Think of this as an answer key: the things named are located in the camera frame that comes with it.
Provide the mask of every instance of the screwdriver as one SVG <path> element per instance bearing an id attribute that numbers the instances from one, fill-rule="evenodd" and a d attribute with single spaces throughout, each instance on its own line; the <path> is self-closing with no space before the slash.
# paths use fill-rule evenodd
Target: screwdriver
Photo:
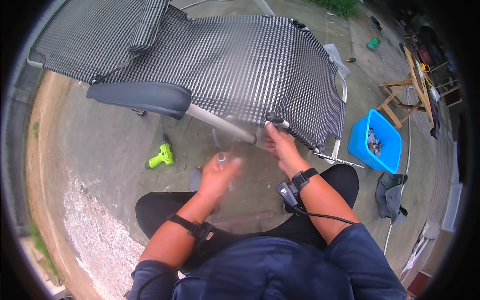
<path id="1" fill-rule="evenodd" d="M 212 132 L 213 132 L 213 140 L 215 142 L 215 147 L 216 147 L 216 150 L 218 151 L 218 159 L 217 159 L 216 162 L 218 163 L 218 166 L 220 167 L 220 170 L 222 170 L 223 169 L 222 165 L 227 163 L 227 158 L 223 154 L 223 151 L 220 150 L 220 144 L 218 143 L 218 139 L 216 137 L 215 128 L 212 129 Z M 228 190 L 230 192 L 233 191 L 233 185 L 232 185 L 231 180 L 228 182 Z"/>

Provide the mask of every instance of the grass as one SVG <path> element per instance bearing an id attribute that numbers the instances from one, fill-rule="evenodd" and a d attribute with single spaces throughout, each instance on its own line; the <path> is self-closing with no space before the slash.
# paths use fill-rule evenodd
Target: grass
<path id="1" fill-rule="evenodd" d="M 38 230 L 38 227 L 36 226 L 35 222 L 32 221 L 30 223 L 29 231 L 30 231 L 30 234 L 35 239 L 35 249 L 42 252 L 43 256 L 45 256 L 45 258 L 48 261 L 48 265 L 50 266 L 50 269 L 52 270 L 53 275 L 58 276 L 58 271 L 53 264 L 50 254 L 48 253 L 47 245 L 45 245 L 45 242 L 43 241 L 43 238 L 40 235 L 40 231 Z"/>
<path id="2" fill-rule="evenodd" d="M 357 14 L 358 0 L 307 0 L 308 2 L 325 7 L 336 15 L 348 18 Z"/>
<path id="3" fill-rule="evenodd" d="M 33 129 L 33 136 L 34 136 L 35 138 L 38 138 L 38 126 L 39 126 L 38 122 L 35 122 L 35 123 L 33 124 L 33 127 L 32 127 L 32 129 Z"/>

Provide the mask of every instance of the blue plastic basin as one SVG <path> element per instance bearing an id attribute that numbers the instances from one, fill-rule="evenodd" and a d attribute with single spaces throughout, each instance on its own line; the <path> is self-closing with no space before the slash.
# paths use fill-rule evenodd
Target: blue plastic basin
<path id="1" fill-rule="evenodd" d="M 372 128 L 375 137 L 383 144 L 380 157 L 376 157 L 367 146 L 368 129 Z M 375 170 L 395 174 L 400 164 L 402 137 L 396 129 L 375 109 L 353 125 L 348 141 L 348 151 Z"/>

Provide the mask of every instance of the black pants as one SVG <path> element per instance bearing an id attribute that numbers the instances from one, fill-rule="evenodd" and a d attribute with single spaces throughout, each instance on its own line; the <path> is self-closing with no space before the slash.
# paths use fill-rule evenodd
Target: black pants
<path id="1" fill-rule="evenodd" d="M 353 208 L 359 190 L 359 179 L 355 169 L 348 165 L 334 165 L 320 174 L 342 197 L 350 208 Z M 137 222 L 149 239 L 166 221 L 167 216 L 177 212 L 195 195 L 196 192 L 151 192 L 141 197 L 136 206 Z M 208 241 L 202 241 L 195 246 L 190 258 L 182 266 L 183 272 L 188 272 L 201 266 L 213 255 L 232 244 L 255 236 L 273 236 L 285 238 L 296 243 L 314 245 L 320 250 L 327 247 L 325 240 L 306 215 L 292 215 L 285 223 L 266 231 L 248 234 L 229 233 L 214 228 L 214 235 Z"/>

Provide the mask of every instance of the navy blue shirt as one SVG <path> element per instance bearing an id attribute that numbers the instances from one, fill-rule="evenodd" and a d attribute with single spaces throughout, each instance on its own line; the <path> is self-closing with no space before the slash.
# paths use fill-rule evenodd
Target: navy blue shirt
<path id="1" fill-rule="evenodd" d="M 325 252 L 275 237 L 244 240 L 179 280 L 177 270 L 142 261 L 128 300 L 406 299 L 405 289 L 363 224 L 345 228 Z"/>

